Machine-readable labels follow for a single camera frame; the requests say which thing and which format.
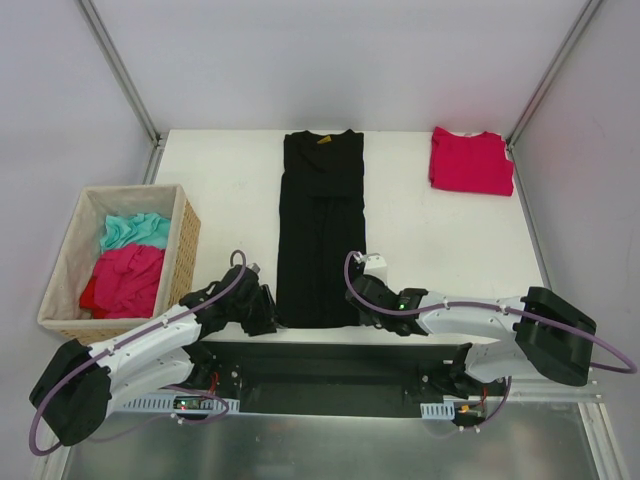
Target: folded red cloth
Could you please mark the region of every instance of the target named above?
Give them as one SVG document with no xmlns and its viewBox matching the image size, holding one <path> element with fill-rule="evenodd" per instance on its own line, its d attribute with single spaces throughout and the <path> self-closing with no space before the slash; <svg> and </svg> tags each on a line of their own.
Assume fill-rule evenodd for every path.
<svg viewBox="0 0 640 480">
<path fill-rule="evenodd" d="M 94 318 L 149 318 L 160 284 L 164 250 L 129 244 L 104 252 L 93 269 L 83 295 L 83 304 Z"/>
<path fill-rule="evenodd" d="M 495 133 L 461 137 L 436 127 L 431 138 L 431 185 L 454 192 L 511 196 L 513 163 L 505 147 Z"/>
</svg>

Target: wicker basket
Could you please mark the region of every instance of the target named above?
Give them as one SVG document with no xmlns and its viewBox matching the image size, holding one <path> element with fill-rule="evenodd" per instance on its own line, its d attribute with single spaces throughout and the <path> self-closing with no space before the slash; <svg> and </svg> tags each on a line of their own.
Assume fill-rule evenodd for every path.
<svg viewBox="0 0 640 480">
<path fill-rule="evenodd" d="M 38 313 L 38 323 L 84 345 L 120 335 L 148 319 L 91 319 L 78 306 L 93 266 L 106 215 L 155 212 L 171 219 L 169 240 L 153 317 L 191 290 L 200 220 L 180 185 L 87 187 L 69 224 L 60 255 Z"/>
</svg>

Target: teal cloth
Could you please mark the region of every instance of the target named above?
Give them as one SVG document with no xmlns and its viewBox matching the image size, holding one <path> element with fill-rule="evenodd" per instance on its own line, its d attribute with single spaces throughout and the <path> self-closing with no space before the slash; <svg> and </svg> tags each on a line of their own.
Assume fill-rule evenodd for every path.
<svg viewBox="0 0 640 480">
<path fill-rule="evenodd" d="M 105 226 L 107 233 L 100 239 L 102 253 L 130 243 L 165 249 L 171 222 L 157 213 L 139 213 L 132 217 L 107 215 Z"/>
</svg>

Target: white table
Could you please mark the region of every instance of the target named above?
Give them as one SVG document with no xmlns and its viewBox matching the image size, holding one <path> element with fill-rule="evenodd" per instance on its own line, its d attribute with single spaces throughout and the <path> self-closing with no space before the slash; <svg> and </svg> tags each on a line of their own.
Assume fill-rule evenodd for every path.
<svg viewBox="0 0 640 480">
<path fill-rule="evenodd" d="M 222 277 L 231 251 L 256 262 L 275 294 L 278 258 L 280 130 L 172 130 L 156 183 L 179 183 L 202 221 L 194 289 Z M 389 265 L 389 286 L 450 295 L 524 295 L 542 279 L 518 194 L 510 198 L 431 188 L 430 133 L 364 132 L 367 249 Z M 239 325 L 225 341 L 458 343 L 470 337 L 401 338 L 373 328 L 285 330 L 247 337 Z"/>
</svg>

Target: black garment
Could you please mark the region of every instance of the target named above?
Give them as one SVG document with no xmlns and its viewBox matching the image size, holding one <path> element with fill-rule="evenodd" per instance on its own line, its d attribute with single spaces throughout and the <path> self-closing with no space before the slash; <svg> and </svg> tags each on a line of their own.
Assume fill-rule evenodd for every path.
<svg viewBox="0 0 640 480">
<path fill-rule="evenodd" d="M 363 146 L 353 130 L 285 135 L 276 304 L 286 326 L 358 325 L 342 272 L 351 250 L 366 250 Z"/>
</svg>

